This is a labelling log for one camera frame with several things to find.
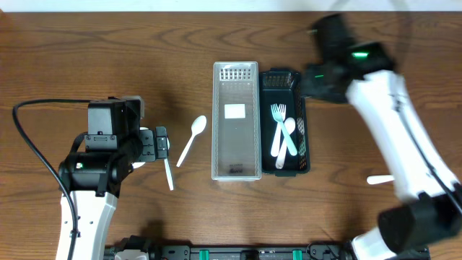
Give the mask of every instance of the plastic fork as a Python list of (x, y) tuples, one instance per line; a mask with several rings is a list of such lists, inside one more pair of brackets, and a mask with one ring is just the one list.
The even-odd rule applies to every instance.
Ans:
[[(282, 120), (284, 121), (286, 119), (286, 105), (280, 104), (279, 105), (279, 112), (281, 112), (282, 115)], [(271, 146), (271, 156), (272, 157), (277, 157), (279, 154), (279, 145), (281, 144), (281, 127), (279, 124), (276, 126), (276, 132), (274, 133), (274, 138), (273, 138), (273, 145)]]
[(271, 105), (271, 113), (273, 115), (273, 119), (281, 126), (282, 134), (287, 143), (287, 148), (289, 149), (289, 153), (291, 156), (297, 155), (297, 148), (295, 148), (295, 144), (290, 138), (290, 134), (284, 125), (284, 120), (282, 120), (281, 112), (279, 111), (277, 104)]

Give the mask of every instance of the wood grain surface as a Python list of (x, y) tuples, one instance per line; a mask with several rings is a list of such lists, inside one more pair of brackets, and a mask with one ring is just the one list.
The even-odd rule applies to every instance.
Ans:
[[(0, 259), (54, 259), (60, 192), (12, 121), (36, 98), (141, 95), (148, 127), (166, 126), (175, 165), (199, 115), (212, 119), (215, 61), (257, 61), (260, 70), (316, 62), (308, 25), (325, 13), (55, 13), (0, 19)], [(383, 42), (400, 63), (416, 110), (448, 166), (462, 177), (462, 19), (458, 13), (348, 13), (360, 40)], [(398, 43), (409, 43), (404, 57)], [(196, 138), (169, 191), (155, 162), (123, 183), (107, 244), (130, 235), (195, 245), (344, 241), (399, 205), (391, 184), (368, 186), (387, 167), (349, 105), (307, 100), (312, 170), (253, 183), (211, 180), (212, 128)], [(19, 113), (57, 168), (87, 129), (85, 105), (49, 104)], [(462, 238), (431, 246), (460, 259)]]

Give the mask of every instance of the plastic container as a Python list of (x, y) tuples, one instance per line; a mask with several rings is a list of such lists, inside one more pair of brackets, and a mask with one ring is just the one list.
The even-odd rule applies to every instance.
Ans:
[[(260, 73), (261, 167), (264, 173), (296, 176), (310, 170), (306, 108), (305, 99), (300, 95), (300, 78), (299, 72), (290, 69), (271, 69)], [(272, 104), (285, 104), (286, 119), (292, 117), (296, 123), (291, 138), (298, 153), (291, 156), (287, 152), (282, 169), (276, 168), (276, 157), (271, 156), (277, 125), (271, 114)]]
[(212, 179), (261, 178), (258, 64), (214, 64)]

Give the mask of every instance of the white plastic spoon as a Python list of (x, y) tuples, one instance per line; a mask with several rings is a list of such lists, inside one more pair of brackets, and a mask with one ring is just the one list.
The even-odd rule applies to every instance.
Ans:
[[(288, 118), (284, 122), (284, 126), (287, 129), (287, 132), (291, 134), (295, 130), (295, 120), (293, 118)], [(286, 139), (282, 141), (281, 149), (276, 159), (276, 168), (282, 169), (284, 167), (284, 162), (286, 160), (286, 151), (287, 151), (287, 143)]]
[(373, 175), (367, 177), (367, 183), (370, 185), (385, 183), (394, 180), (395, 178), (392, 175)]
[(196, 118), (196, 120), (194, 120), (193, 125), (191, 126), (191, 138), (189, 139), (188, 144), (181, 153), (180, 159), (178, 160), (176, 167), (180, 167), (181, 163), (185, 159), (186, 154), (189, 151), (189, 147), (191, 147), (191, 144), (193, 143), (194, 137), (196, 137), (196, 135), (200, 134), (205, 129), (205, 125), (207, 125), (207, 118), (205, 116), (199, 116), (198, 118)]

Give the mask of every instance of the clear plastic tray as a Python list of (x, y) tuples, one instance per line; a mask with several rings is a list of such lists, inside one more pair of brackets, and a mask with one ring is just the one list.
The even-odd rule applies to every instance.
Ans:
[(212, 179), (261, 178), (258, 64), (214, 64)]

